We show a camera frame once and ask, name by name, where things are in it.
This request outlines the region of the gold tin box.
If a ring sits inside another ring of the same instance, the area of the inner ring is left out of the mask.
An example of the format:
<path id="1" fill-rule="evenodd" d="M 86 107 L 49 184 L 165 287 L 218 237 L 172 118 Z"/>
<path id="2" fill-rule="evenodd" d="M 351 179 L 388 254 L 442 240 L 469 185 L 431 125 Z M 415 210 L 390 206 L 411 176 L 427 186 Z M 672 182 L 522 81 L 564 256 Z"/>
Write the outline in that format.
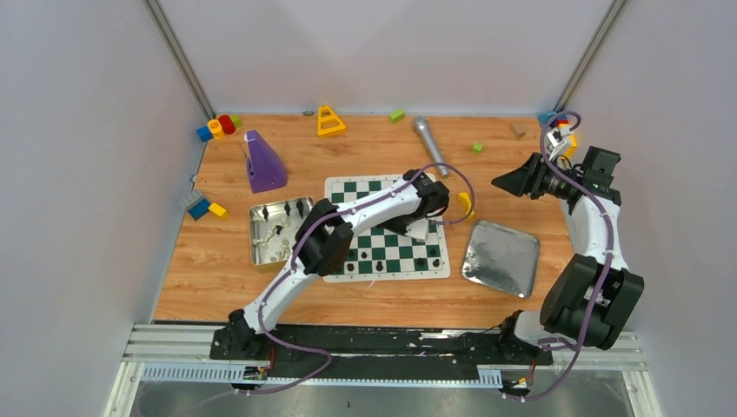
<path id="1" fill-rule="evenodd" d="M 295 234 L 313 208 L 310 197 L 269 202 L 249 210 L 251 262 L 261 274 L 278 272 L 291 257 Z"/>

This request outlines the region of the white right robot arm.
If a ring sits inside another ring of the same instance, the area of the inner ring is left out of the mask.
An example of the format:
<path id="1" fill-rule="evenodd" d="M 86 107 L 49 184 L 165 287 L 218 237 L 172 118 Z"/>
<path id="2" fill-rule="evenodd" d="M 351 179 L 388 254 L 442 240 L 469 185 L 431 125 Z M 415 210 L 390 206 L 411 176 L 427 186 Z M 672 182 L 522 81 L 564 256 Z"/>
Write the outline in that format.
<path id="1" fill-rule="evenodd" d="M 561 202 L 574 254 L 538 311 L 518 310 L 502 323 L 498 355 L 518 362 L 532 346 L 571 346 L 582 329 L 583 346 L 607 350 L 618 339 L 644 290 L 621 254 L 617 217 L 621 193 L 612 188 L 619 154 L 588 149 L 581 163 L 557 175 L 542 154 L 533 153 L 518 169 L 492 185 L 515 196 L 552 195 Z"/>

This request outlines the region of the silver tin lid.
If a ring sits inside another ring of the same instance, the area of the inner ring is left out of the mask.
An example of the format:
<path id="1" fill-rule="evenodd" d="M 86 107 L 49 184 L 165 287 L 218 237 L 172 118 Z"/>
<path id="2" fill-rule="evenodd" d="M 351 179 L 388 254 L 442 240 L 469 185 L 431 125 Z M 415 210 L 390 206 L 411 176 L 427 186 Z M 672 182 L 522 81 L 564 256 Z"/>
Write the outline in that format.
<path id="1" fill-rule="evenodd" d="M 533 235 L 499 223 L 474 222 L 461 276 L 521 299 L 531 296 L 540 256 Z"/>

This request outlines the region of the green white chess board mat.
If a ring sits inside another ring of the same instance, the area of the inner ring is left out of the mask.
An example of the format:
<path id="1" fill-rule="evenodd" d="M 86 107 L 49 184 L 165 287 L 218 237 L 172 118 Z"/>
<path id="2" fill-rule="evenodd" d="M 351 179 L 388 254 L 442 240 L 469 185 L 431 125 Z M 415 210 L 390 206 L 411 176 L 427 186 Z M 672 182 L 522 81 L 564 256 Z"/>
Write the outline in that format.
<path id="1" fill-rule="evenodd" d="M 329 177 L 324 183 L 325 196 L 333 203 L 352 202 L 385 189 L 401 178 L 400 174 Z M 368 281 L 373 283 L 375 281 L 445 279 L 451 275 L 445 230 L 439 224 L 430 229 L 429 237 L 425 242 L 419 242 L 383 228 L 367 229 L 354 237 L 350 249 L 356 251 L 357 257 L 349 259 L 348 255 L 347 260 L 335 274 L 323 278 L 325 282 Z M 362 249 L 368 251 L 367 259 L 360 257 Z M 415 258 L 426 258 L 428 269 L 416 271 Z M 442 269 L 432 269 L 431 263 L 434 258 L 442 259 Z M 374 271 L 377 261 L 386 262 L 385 272 L 376 273 Z M 348 263 L 355 265 L 353 273 L 346 270 Z"/>

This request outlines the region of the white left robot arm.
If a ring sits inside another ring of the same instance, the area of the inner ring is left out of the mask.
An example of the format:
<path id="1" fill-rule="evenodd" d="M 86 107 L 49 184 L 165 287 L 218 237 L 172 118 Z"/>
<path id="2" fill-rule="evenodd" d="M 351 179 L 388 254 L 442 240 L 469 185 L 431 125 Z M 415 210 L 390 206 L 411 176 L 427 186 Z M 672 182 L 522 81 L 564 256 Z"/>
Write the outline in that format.
<path id="1" fill-rule="evenodd" d="M 421 169 L 411 169 L 386 188 L 351 202 L 321 199 L 297 230 L 292 255 L 279 275 L 251 303 L 229 314 L 212 348 L 246 359 L 259 357 L 266 348 L 266 333 L 311 283 L 341 268 L 356 235 L 374 227 L 396 232 L 442 214 L 448 205 L 448 188 Z"/>

